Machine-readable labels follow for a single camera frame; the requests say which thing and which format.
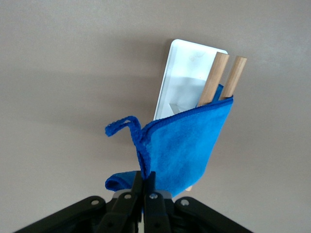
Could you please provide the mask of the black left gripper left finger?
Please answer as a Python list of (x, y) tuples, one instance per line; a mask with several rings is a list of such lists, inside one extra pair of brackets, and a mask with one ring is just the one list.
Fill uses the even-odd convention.
[(141, 222), (144, 182), (137, 171), (132, 188), (117, 191), (106, 205), (96, 232), (98, 233), (137, 233)]

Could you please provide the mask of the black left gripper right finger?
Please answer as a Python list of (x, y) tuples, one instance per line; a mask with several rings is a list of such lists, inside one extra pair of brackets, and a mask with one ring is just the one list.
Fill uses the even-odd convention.
[(146, 233), (172, 233), (169, 207), (173, 207), (169, 191), (156, 189), (156, 173), (151, 172), (144, 181), (143, 220)]

